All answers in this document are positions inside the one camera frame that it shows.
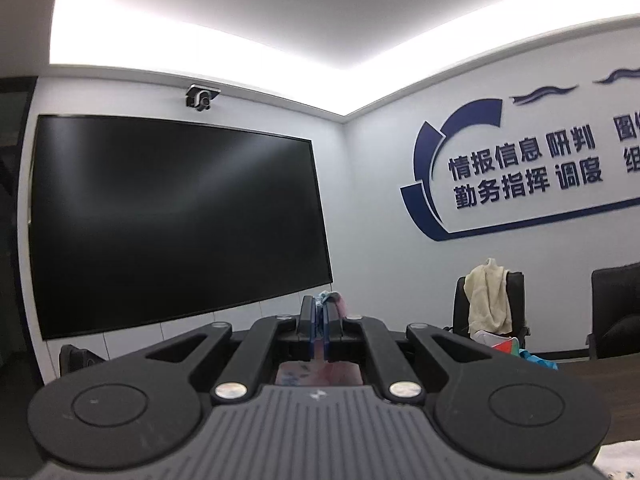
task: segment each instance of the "chair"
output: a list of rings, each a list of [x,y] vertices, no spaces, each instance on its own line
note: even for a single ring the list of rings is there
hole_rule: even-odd
[[[104,359],[99,355],[86,349],[76,348],[73,345],[63,345],[58,360],[60,362],[60,377],[81,368],[104,362]]]
[[[525,325],[524,316],[524,274],[521,272],[507,273],[507,297],[511,308],[512,331],[508,334],[500,334],[505,337],[516,337],[520,348],[525,347],[525,337],[530,335],[529,328]],[[456,285],[456,296],[453,300],[453,333],[470,337],[469,335],[469,300],[465,294],[465,277],[462,276]]]
[[[640,263],[591,273],[591,359],[640,352]]]

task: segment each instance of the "camera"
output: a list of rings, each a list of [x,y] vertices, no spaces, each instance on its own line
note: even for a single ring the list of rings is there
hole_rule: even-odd
[[[195,108],[199,112],[209,110],[209,108],[211,108],[211,101],[219,94],[219,88],[191,85],[186,94],[187,107]]]

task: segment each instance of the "table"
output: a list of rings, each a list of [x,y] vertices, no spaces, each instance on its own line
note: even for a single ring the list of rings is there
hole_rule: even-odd
[[[603,444],[640,440],[640,354],[560,363],[558,367],[604,395],[611,410],[611,427]]]

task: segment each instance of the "blue wall decoration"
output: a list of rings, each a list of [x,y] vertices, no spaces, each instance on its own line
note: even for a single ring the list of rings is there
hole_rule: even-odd
[[[511,96],[513,104],[521,106],[534,103],[535,101],[542,99],[546,95],[565,95],[578,88],[578,85],[571,86],[569,88],[558,88],[557,86],[541,86],[536,88],[533,92],[527,95]]]
[[[529,98],[536,92],[532,92],[532,94],[524,96],[524,98]],[[638,132],[640,132],[640,112],[635,113],[635,121],[633,117],[634,116],[632,114],[613,117],[613,124],[618,133],[617,137],[614,138],[622,143],[620,144],[620,147],[621,150],[623,149],[623,157],[620,158],[620,163],[624,162],[626,164],[626,172],[638,172],[638,174],[640,174],[640,146],[626,145],[626,143],[638,142],[638,134],[636,134],[634,124],[638,126]],[[454,238],[497,233],[640,205],[640,197],[637,197],[630,198],[628,200],[621,200],[619,202],[589,206],[578,210],[505,222],[502,224],[482,226],[455,232],[447,231],[434,204],[433,193],[431,190],[433,185],[434,166],[438,155],[446,143],[464,128],[475,124],[485,124],[494,126],[495,128],[500,128],[501,119],[502,99],[479,99],[471,101],[454,111],[442,125],[440,130],[431,126],[427,121],[425,121],[420,128],[414,147],[414,178],[416,183],[411,184],[410,186],[401,187],[400,191],[409,215],[411,215],[416,226],[429,238],[436,241],[443,241]],[[555,165],[555,175],[558,178],[560,190],[602,185],[599,184],[603,182],[600,158],[596,152],[593,151],[596,149],[596,142],[594,140],[591,127],[588,124],[572,128],[569,131],[569,135],[567,135],[566,130],[558,130],[546,134],[545,138],[546,144],[548,145],[548,156],[550,156],[550,160],[547,158],[542,160],[548,160],[551,164]],[[501,151],[503,146],[496,146],[497,151],[495,160],[500,164],[499,169],[503,170],[511,164],[518,165],[522,168],[522,171],[517,171],[518,168],[513,168],[517,173],[502,176],[502,183],[504,184],[502,191],[505,193],[503,200],[513,199],[517,196],[527,196],[525,186],[529,186],[529,194],[533,194],[534,192],[545,192],[545,190],[551,186],[548,180],[553,180],[554,170],[551,170],[550,174],[547,175],[546,167],[527,169],[526,165],[528,163],[537,160],[539,156],[542,157],[542,152],[540,152],[537,139],[535,137],[525,137],[525,139],[521,140],[519,144],[522,159],[520,159],[514,151],[515,143],[504,145],[505,147],[508,146],[511,148],[510,160],[505,158],[506,152]],[[580,161],[574,162],[572,160],[568,160],[567,162],[562,163],[562,160],[567,160],[566,158],[562,158],[565,155],[585,158]],[[477,200],[476,189],[474,187],[469,186],[469,184],[466,184],[465,187],[460,186],[459,181],[463,181],[470,177],[470,161],[467,159],[468,157],[466,156],[460,156],[457,159],[450,159],[449,161],[449,170],[452,172],[453,180],[456,181],[456,184],[459,186],[454,188],[457,208],[459,210],[462,208],[473,208],[473,206],[476,206],[479,203],[483,204],[483,206],[484,204],[487,204],[488,206],[488,204],[500,200],[500,188],[497,186],[497,179],[483,179],[478,185],[479,197],[484,199],[481,202]],[[462,160],[464,160],[466,166],[462,166]],[[495,170],[495,168],[491,166],[493,162],[491,156],[489,156],[489,150],[480,150],[477,153],[473,152],[472,161],[473,167],[476,169],[476,174],[479,174],[481,171],[482,176],[484,176],[485,170]],[[526,180],[523,178],[522,173],[526,174]]]
[[[630,68],[617,68],[606,78],[594,81],[594,83],[598,85],[610,85],[618,79],[632,79],[636,77],[640,77],[640,68],[636,68],[634,70]]]

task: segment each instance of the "large black screen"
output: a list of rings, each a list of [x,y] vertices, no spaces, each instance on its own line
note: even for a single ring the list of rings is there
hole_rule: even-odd
[[[332,280],[311,142],[176,121],[40,116],[30,251],[44,339]]]

